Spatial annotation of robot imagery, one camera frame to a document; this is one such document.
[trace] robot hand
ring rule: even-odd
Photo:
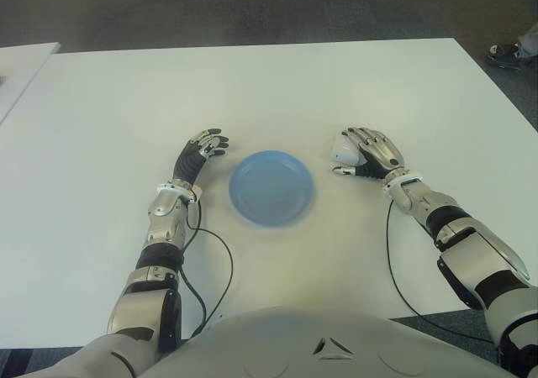
[[[223,155],[228,147],[228,138],[218,136],[220,129],[204,130],[193,136],[185,145],[174,166],[174,179],[181,179],[193,185],[209,157]]]
[[[390,139],[366,128],[348,128],[342,134],[357,146],[367,160],[359,166],[336,166],[333,172],[383,179],[389,172],[404,167],[404,158]]]

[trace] joint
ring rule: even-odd
[[[163,266],[145,266],[131,272],[125,284],[124,294],[163,288],[177,289],[178,283],[175,270]]]
[[[408,212],[413,206],[413,203],[402,186],[418,181],[422,181],[422,175],[420,173],[409,172],[404,168],[398,168],[389,172],[385,177],[383,191],[394,199],[398,207]]]
[[[443,227],[436,230],[434,230],[431,225],[433,223],[432,216],[435,216],[435,213],[432,213],[428,218],[428,227],[429,229],[431,227],[431,233],[435,233],[433,235],[435,246],[437,246],[439,250],[445,251],[463,241],[471,234],[477,233],[518,275],[522,276],[526,281],[530,279],[529,271],[525,267],[523,260],[488,227],[475,218],[469,217],[469,215],[463,212],[459,207],[454,207],[450,213],[451,214],[449,215],[452,216],[452,220],[447,222],[445,217]]]
[[[186,204],[198,202],[203,193],[200,186],[191,185],[182,179],[172,179],[167,183],[161,183],[157,186],[157,193],[162,191],[170,192],[174,197],[180,197]]]
[[[388,184],[394,178],[407,175],[408,173],[409,173],[409,170],[406,170],[405,168],[396,168],[395,170],[392,170],[389,173],[387,173],[387,175],[385,176],[385,184]]]

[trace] silver arm casing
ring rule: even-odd
[[[522,359],[538,352],[538,288],[528,282],[523,260],[452,197],[420,179],[397,169],[385,178],[385,192],[433,238],[440,271],[460,299],[484,310],[501,365],[526,376]]]
[[[179,321],[162,319],[165,307],[171,307],[172,313],[180,307],[177,271],[182,264],[187,204],[193,201],[193,191],[180,180],[159,185],[157,191],[148,209],[150,227],[137,268],[129,275],[112,312],[108,333],[145,339],[156,351],[165,352],[175,349],[181,339]],[[163,329],[171,323],[175,326]]]

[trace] blue plate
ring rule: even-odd
[[[241,162],[229,181],[235,208],[254,223],[276,227],[291,223],[309,206],[314,184],[297,158],[261,151]]]

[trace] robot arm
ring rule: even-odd
[[[422,176],[404,169],[404,159],[383,134],[364,128],[343,132],[367,159],[334,172],[383,180],[384,191],[434,240],[437,265],[458,297],[483,309],[503,368],[538,375],[538,287],[521,258],[450,196],[434,192]]]
[[[208,158],[223,155],[227,138],[209,129],[191,138],[174,166],[172,179],[157,187],[148,209],[150,227],[135,270],[114,307],[108,334],[32,378],[132,378],[181,342],[181,298],[177,272],[183,263],[187,206]]]

